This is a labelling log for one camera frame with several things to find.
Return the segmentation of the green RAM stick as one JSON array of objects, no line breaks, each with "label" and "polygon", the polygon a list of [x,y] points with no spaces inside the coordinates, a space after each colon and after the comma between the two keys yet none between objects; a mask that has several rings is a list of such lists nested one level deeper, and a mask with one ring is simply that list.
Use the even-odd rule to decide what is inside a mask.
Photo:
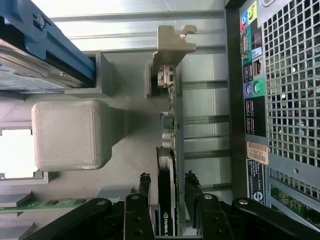
[{"label": "green RAM stick", "polygon": [[55,210],[55,209],[66,209],[66,208],[76,208],[88,201],[92,200],[90,198],[65,198],[65,199],[53,199],[53,200],[35,200],[29,199],[24,203],[16,207],[0,207],[0,214],[4,213],[23,213],[29,211],[38,210]]}]

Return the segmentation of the beige barcode sticker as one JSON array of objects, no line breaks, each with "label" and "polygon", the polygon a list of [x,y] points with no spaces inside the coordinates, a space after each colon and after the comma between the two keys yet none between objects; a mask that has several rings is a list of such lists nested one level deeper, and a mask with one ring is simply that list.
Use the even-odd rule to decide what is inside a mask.
[{"label": "beige barcode sticker", "polygon": [[246,143],[246,153],[251,160],[264,165],[269,164],[269,148],[264,144],[248,141]]}]

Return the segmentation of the hard disk blue carrier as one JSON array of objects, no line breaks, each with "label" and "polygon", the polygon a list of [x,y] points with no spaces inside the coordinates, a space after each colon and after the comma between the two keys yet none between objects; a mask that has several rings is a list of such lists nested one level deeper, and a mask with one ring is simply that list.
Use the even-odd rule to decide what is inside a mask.
[{"label": "hard disk blue carrier", "polygon": [[96,87],[96,63],[32,0],[0,0],[0,91],[58,93]]}]

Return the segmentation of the dark grey PC case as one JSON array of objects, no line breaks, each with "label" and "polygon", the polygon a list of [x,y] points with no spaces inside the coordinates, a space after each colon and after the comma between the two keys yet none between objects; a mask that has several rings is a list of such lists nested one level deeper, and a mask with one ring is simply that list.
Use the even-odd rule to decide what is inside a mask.
[{"label": "dark grey PC case", "polygon": [[320,0],[225,0],[225,14],[233,193],[320,232]]}]

